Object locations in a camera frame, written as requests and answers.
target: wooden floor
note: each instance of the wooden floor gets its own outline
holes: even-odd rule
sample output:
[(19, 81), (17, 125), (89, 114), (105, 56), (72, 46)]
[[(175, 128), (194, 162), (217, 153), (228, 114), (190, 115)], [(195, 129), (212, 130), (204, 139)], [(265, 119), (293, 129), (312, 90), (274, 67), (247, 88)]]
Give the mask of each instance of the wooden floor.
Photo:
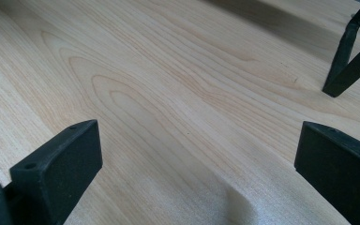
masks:
[(0, 182), (97, 119), (103, 169), (66, 224), (347, 224), (293, 161), (303, 121), (360, 140), (360, 81), (321, 92), (359, 8), (0, 0)]

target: screw hole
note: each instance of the screw hole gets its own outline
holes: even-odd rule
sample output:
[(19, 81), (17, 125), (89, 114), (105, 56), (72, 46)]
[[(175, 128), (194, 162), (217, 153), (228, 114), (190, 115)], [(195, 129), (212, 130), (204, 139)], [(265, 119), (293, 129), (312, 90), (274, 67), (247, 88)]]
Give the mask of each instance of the screw hole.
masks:
[(35, 168), (36, 166), (37, 166), (36, 163), (29, 163), (29, 164), (25, 165), (24, 168), (26, 170), (31, 170), (31, 169)]

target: wood grain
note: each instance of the wood grain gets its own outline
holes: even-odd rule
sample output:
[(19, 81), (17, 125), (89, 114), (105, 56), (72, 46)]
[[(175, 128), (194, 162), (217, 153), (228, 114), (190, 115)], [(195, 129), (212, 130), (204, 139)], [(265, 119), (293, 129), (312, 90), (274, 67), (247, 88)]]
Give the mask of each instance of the wood grain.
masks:
[(305, 120), (360, 140), (360, 81), (321, 92), (359, 8), (0, 0), (0, 182), (96, 118), (104, 166), (66, 224), (347, 224), (293, 161)]

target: black furniture leg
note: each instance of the black furniture leg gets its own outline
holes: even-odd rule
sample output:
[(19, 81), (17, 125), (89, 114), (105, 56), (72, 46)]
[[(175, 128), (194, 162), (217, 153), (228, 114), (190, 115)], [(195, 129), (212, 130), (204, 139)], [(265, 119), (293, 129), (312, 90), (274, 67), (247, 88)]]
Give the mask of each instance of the black furniture leg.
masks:
[(62, 225), (102, 167), (98, 121), (61, 131), (10, 168), (0, 225)]
[(360, 78), (360, 53), (349, 63), (359, 26), (360, 9), (346, 26), (323, 87), (331, 97), (338, 97)]
[(294, 167), (351, 224), (360, 224), (360, 142), (304, 122)]

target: black chair leg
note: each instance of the black chair leg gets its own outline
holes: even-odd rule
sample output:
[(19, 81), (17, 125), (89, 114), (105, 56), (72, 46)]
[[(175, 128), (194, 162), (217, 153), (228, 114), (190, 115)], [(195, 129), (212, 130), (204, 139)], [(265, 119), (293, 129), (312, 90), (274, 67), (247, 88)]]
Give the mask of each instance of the black chair leg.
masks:
[(359, 26), (360, 9), (347, 24), (323, 87), (331, 97), (338, 97), (360, 78), (360, 53), (349, 63)]

